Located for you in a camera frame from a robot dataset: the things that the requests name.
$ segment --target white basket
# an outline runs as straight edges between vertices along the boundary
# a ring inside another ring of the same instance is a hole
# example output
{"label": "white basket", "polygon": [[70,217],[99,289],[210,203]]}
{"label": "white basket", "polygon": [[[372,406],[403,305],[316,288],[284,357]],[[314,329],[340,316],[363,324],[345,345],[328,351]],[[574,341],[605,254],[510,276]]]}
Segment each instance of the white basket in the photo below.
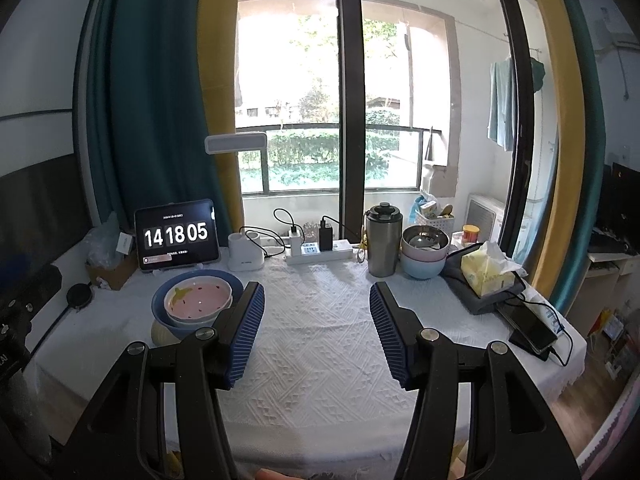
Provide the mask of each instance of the white basket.
{"label": "white basket", "polygon": [[453,215],[450,218],[425,218],[420,211],[415,212],[415,223],[418,225],[430,225],[431,227],[436,227],[441,231],[444,231],[449,240],[453,236],[453,224],[456,219]]}

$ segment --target silver bolt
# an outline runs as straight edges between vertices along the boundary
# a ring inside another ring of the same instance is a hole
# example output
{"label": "silver bolt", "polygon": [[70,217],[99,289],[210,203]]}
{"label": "silver bolt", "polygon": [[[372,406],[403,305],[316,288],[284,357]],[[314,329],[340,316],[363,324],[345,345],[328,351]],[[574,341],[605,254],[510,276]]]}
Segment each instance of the silver bolt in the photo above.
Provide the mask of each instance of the silver bolt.
{"label": "silver bolt", "polygon": [[142,354],[142,352],[144,351],[145,344],[141,343],[140,341],[136,341],[135,343],[131,343],[129,346],[127,346],[127,352],[129,352],[129,355]]}
{"label": "silver bolt", "polygon": [[196,339],[200,339],[201,341],[206,341],[207,339],[211,339],[215,335],[216,331],[213,330],[210,326],[203,326],[196,330]]}
{"label": "silver bolt", "polygon": [[440,337],[440,332],[434,328],[423,328],[420,331],[420,336],[427,341],[436,341]]}
{"label": "silver bolt", "polygon": [[494,341],[491,343],[491,350],[497,354],[504,355],[509,351],[509,348],[502,341]]}

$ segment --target textured tablecloth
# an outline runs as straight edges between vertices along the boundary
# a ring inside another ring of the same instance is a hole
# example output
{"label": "textured tablecloth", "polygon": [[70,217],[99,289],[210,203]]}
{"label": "textured tablecloth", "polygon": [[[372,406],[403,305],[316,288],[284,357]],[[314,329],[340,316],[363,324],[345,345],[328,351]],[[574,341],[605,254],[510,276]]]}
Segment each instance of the textured tablecloth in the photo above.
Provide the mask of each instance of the textured tablecloth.
{"label": "textured tablecloth", "polygon": [[[207,267],[226,269],[223,262]],[[77,412],[78,398],[90,399],[129,342],[151,343],[151,297],[178,273],[137,272],[121,291],[99,290],[86,310],[70,313],[37,355],[40,396],[57,389],[56,398],[62,399],[66,390]],[[416,393],[402,390],[386,366],[369,313],[369,287],[377,279],[366,264],[351,260],[287,266],[272,258],[263,269],[237,276],[243,283],[261,282],[266,293],[244,377],[230,392],[219,393],[240,472],[250,476],[267,466],[303,477],[329,471],[345,478],[391,478]],[[441,278],[418,282],[398,271],[386,282],[400,306],[455,342],[485,348],[509,337],[502,319],[469,314]],[[528,293],[536,294],[532,289]],[[568,323],[566,327],[575,347],[565,368],[554,358],[543,363],[512,346],[548,402],[584,369],[586,343]],[[561,336],[556,343],[561,356],[568,352],[565,340]],[[468,384],[461,384],[459,443],[468,435],[469,399]],[[175,412],[168,411],[171,442]]]}

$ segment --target white power strip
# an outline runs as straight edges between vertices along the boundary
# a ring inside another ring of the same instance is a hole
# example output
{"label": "white power strip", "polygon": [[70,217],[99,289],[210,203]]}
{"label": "white power strip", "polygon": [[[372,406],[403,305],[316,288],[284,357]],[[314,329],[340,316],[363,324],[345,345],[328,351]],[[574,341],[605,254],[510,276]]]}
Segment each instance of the white power strip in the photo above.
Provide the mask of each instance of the white power strip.
{"label": "white power strip", "polygon": [[348,240],[334,240],[334,248],[331,251],[321,251],[316,242],[302,244],[301,248],[300,256],[291,256],[291,250],[285,249],[284,259],[289,265],[349,260],[353,257],[353,248]]}

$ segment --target clothesline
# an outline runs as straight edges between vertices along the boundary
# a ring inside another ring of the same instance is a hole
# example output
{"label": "clothesline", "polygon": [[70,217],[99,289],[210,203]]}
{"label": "clothesline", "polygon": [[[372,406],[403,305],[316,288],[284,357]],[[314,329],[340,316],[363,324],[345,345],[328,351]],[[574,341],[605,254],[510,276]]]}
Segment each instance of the clothesline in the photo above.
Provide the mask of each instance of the clothesline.
{"label": "clothesline", "polygon": [[[491,34],[490,32],[487,32],[487,31],[485,31],[485,30],[482,30],[481,28],[474,27],[473,25],[469,25],[468,23],[463,23],[463,22],[460,22],[459,20],[456,20],[456,23],[459,23],[460,25],[464,25],[465,27],[472,28],[473,30],[477,30],[478,32],[482,32],[483,34],[486,34],[486,35],[488,35],[488,36],[491,36],[491,37],[492,37],[492,38],[494,38],[495,40],[498,40],[498,41],[504,41],[505,43],[509,43],[509,40],[505,40],[504,38],[500,38],[500,37],[498,37],[498,36],[494,36],[494,35],[493,35],[493,34]],[[542,53],[542,51],[541,51],[539,48],[531,48],[531,47],[529,47],[529,50],[533,50],[534,52],[537,52],[537,53],[539,53],[539,54],[541,54],[541,53]]]}

